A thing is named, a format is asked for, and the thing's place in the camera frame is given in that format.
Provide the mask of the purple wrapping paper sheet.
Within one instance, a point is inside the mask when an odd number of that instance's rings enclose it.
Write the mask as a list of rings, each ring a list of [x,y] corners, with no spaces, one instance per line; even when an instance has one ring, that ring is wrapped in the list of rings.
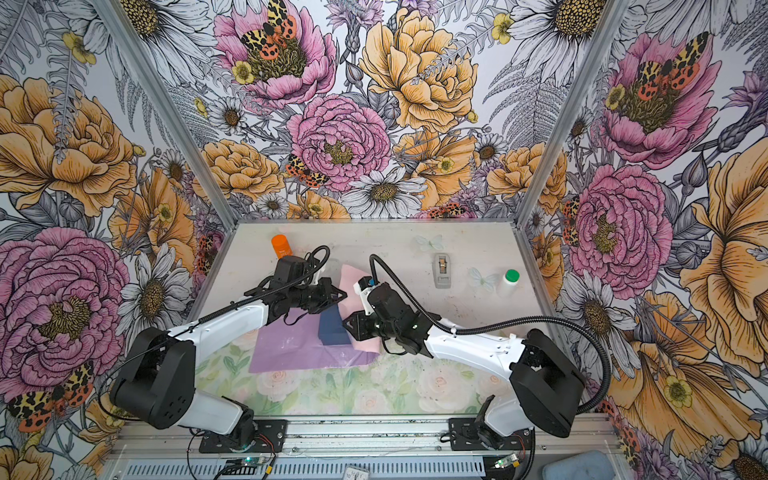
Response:
[[[334,268],[332,278],[348,297],[337,306],[342,321],[361,310],[359,296],[353,284],[365,273],[346,264]],[[318,339],[320,314],[306,314],[292,309],[285,321],[279,320],[258,331],[249,372],[271,373],[293,370],[339,369],[364,366],[375,361],[381,353],[378,338],[357,341],[349,333],[350,345],[325,346]]]

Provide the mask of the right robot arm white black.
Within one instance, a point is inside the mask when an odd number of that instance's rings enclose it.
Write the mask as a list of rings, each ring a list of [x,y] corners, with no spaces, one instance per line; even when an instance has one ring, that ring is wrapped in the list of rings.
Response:
[[[461,335],[455,324],[408,306],[386,282],[364,277],[353,289],[362,308],[343,326],[354,339],[393,340],[406,354],[458,362],[508,384],[506,393],[486,398],[472,423],[459,429],[470,440],[499,450],[525,430],[558,438],[571,434],[586,380],[541,330],[523,338]]]

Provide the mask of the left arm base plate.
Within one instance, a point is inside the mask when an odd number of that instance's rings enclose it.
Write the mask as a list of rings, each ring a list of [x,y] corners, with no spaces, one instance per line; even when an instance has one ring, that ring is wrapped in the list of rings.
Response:
[[[288,421],[257,419],[223,435],[206,431],[198,451],[202,454],[280,453],[287,437]]]

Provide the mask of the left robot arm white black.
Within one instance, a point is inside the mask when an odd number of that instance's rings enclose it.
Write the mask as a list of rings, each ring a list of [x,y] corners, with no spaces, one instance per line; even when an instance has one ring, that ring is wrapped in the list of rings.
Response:
[[[257,441],[253,410],[200,390],[196,370],[235,339],[283,319],[293,310],[320,314],[347,298],[316,269],[276,272],[248,295],[188,324],[139,333],[109,391],[112,405],[158,429],[179,426],[215,434],[245,451]]]

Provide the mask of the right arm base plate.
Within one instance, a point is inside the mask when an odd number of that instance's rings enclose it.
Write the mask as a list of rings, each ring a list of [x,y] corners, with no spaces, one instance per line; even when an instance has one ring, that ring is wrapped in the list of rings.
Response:
[[[448,419],[448,430],[440,441],[449,443],[452,451],[518,451],[531,449],[532,435],[523,430],[502,437],[489,427],[481,426],[475,418],[454,417]]]

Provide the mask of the dark blue gift box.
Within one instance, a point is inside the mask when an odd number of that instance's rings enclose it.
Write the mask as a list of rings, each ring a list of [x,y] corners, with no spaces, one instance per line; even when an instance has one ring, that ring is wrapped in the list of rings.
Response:
[[[320,313],[318,339],[321,344],[325,346],[351,344],[349,334],[343,326],[343,321],[337,305]]]

